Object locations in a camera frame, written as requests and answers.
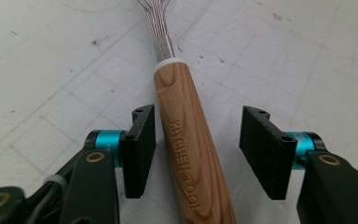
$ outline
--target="white cutting mat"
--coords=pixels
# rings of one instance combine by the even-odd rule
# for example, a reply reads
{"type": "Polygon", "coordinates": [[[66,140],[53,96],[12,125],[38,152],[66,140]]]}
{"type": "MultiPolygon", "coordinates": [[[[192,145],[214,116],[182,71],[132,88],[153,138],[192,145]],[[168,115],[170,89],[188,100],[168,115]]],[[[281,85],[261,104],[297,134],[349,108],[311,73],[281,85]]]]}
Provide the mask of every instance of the white cutting mat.
{"type": "MultiPolygon", "coordinates": [[[[318,133],[358,169],[358,0],[172,0],[168,28],[190,65],[239,223],[299,223],[303,172],[272,202],[238,148],[241,107],[318,133]]],[[[0,187],[38,189],[94,129],[156,104],[152,33],[135,0],[0,1],[0,187]]],[[[179,223],[159,114],[146,193],[121,223],[179,223]]]]}

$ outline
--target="wooden handle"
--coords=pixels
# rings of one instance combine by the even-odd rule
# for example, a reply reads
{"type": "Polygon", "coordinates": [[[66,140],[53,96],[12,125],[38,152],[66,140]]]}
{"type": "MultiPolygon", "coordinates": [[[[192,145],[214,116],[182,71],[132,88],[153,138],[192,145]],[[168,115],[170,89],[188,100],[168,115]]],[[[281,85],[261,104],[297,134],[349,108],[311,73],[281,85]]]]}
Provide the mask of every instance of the wooden handle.
{"type": "Polygon", "coordinates": [[[226,183],[185,63],[155,74],[161,120],[185,223],[236,223],[226,183]]]}

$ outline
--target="teal metal band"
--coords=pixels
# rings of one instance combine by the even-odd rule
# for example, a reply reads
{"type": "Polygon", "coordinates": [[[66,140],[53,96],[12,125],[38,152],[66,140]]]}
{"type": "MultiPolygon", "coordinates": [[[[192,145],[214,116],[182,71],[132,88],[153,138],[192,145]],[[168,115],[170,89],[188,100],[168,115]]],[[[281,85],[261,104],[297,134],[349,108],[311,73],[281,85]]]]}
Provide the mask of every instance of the teal metal band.
{"type": "Polygon", "coordinates": [[[304,158],[308,150],[315,150],[315,145],[313,144],[312,139],[307,133],[287,132],[286,134],[291,137],[294,137],[297,140],[296,155],[292,168],[294,170],[304,170],[305,167],[302,164],[298,163],[298,160],[304,158]]]}
{"type": "Polygon", "coordinates": [[[122,132],[122,130],[101,130],[95,141],[95,148],[105,149],[112,153],[115,167],[121,167],[118,144],[122,132]]]}

